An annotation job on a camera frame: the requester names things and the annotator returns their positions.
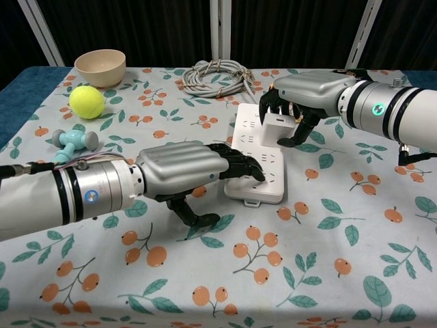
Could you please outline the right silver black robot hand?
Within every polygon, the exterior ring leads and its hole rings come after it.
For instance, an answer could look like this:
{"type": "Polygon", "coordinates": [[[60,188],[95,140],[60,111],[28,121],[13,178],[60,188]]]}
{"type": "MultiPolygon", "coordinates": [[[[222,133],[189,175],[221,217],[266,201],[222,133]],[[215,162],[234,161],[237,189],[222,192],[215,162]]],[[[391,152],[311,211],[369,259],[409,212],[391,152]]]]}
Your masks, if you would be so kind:
{"type": "Polygon", "coordinates": [[[344,90],[356,84],[350,75],[313,70],[274,80],[259,100],[259,118],[266,114],[292,115],[302,118],[292,137],[281,137],[276,144],[295,148],[303,144],[321,119],[340,115],[338,103],[344,90]]]}

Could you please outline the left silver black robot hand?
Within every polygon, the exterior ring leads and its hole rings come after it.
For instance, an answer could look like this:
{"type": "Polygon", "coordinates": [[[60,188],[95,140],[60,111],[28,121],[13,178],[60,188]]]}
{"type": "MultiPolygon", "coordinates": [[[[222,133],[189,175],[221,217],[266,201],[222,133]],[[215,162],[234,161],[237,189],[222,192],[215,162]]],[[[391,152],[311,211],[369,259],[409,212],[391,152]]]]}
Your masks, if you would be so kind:
{"type": "Polygon", "coordinates": [[[262,166],[251,156],[224,143],[199,144],[183,141],[143,149],[136,160],[144,181],[143,195],[164,202],[185,225],[214,226],[221,217],[215,213],[197,215],[186,196],[197,187],[217,180],[251,176],[265,181],[262,166]]]}

